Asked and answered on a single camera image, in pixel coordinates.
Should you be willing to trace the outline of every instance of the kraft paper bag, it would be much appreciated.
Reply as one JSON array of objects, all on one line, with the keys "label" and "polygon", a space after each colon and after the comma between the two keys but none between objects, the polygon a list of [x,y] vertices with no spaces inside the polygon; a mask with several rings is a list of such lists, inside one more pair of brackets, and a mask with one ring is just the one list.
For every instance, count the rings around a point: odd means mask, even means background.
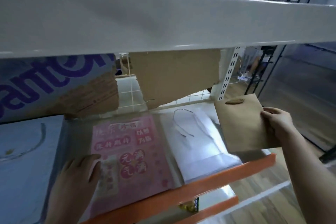
[{"label": "kraft paper bag", "polygon": [[255,94],[215,102],[228,152],[280,147],[260,115],[263,110]]}]

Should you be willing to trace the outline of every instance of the torn cardboard edge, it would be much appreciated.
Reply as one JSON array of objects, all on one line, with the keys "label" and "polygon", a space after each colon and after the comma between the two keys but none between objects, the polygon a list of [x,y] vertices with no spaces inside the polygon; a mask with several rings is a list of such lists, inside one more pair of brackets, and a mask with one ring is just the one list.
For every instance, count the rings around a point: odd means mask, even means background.
[{"label": "torn cardboard edge", "polygon": [[230,99],[236,104],[226,102],[216,101],[215,108],[229,153],[281,147],[280,141],[268,131],[260,114],[263,107],[255,94]]},{"label": "torn cardboard edge", "polygon": [[148,109],[212,87],[219,79],[220,49],[132,52],[129,56]]}]

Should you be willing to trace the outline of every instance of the wood plank floor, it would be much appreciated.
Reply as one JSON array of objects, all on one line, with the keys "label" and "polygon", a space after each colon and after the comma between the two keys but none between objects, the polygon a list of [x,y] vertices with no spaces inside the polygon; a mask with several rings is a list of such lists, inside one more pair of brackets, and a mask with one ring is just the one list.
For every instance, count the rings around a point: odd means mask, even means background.
[{"label": "wood plank floor", "polygon": [[[246,83],[229,85],[226,98],[241,96]],[[310,144],[317,157],[323,152]],[[296,200],[281,148],[269,149],[276,153],[276,164],[258,174],[230,184],[240,204],[232,212],[223,212],[202,224],[305,224]],[[336,165],[331,167],[336,174]]]}]

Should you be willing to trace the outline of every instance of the lower shelf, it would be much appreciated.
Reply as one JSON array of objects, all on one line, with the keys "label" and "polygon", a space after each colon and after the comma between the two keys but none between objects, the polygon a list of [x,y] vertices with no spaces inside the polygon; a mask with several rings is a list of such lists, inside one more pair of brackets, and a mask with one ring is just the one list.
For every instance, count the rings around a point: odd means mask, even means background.
[{"label": "lower shelf", "polygon": [[[162,192],[144,200],[99,215],[86,221],[85,224],[133,224],[140,222],[151,216],[168,211],[171,207],[175,207],[181,203],[191,201],[200,195],[219,189],[231,182],[256,174],[274,164],[275,154],[268,154],[261,159],[247,162],[207,178],[183,185],[182,187]],[[187,218],[178,223],[195,223],[230,208],[237,203],[238,198],[232,197],[227,201],[191,215],[189,217],[191,221]]]}]

